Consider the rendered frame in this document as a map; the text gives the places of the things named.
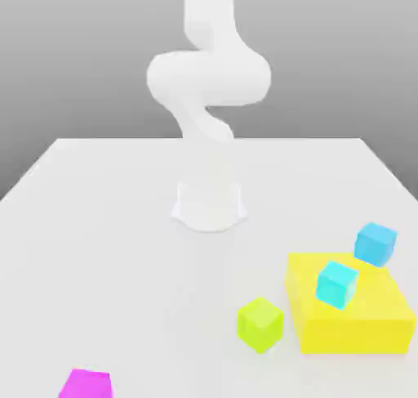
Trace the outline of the small blue cube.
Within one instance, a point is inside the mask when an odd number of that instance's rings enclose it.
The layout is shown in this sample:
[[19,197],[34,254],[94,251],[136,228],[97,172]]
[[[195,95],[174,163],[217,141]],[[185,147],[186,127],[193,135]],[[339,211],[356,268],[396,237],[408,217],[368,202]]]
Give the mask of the small blue cube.
[[397,237],[397,231],[369,222],[358,232],[354,257],[373,266],[383,267],[392,257]]

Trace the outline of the small cyan cube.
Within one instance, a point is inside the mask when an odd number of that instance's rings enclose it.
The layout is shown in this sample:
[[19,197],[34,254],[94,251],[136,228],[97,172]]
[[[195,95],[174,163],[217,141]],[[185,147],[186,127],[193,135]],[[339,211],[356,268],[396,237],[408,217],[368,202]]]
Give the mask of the small cyan cube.
[[315,297],[338,310],[344,310],[354,296],[358,270],[329,261],[318,274]]

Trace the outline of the small lime cube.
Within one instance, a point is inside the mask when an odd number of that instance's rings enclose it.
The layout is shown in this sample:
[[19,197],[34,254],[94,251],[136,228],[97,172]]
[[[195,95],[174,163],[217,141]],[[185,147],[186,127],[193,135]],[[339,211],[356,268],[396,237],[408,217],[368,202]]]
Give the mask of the small lime cube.
[[284,313],[266,298],[258,297],[237,313],[237,335],[261,354],[282,338]]

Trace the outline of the large yellow box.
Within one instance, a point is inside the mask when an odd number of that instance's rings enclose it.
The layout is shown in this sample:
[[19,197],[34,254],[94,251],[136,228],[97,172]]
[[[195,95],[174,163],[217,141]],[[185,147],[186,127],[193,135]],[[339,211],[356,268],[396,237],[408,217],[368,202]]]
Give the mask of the large yellow box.
[[[359,271],[354,297],[344,310],[319,301],[318,274],[329,261]],[[352,253],[289,253],[285,285],[300,351],[305,354],[403,354],[416,315],[388,269]]]

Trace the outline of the small magenta cube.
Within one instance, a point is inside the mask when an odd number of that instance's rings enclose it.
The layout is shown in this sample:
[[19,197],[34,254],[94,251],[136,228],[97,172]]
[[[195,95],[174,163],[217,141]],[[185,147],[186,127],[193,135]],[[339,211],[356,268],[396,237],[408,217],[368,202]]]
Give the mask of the small magenta cube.
[[113,398],[110,374],[73,369],[58,398]]

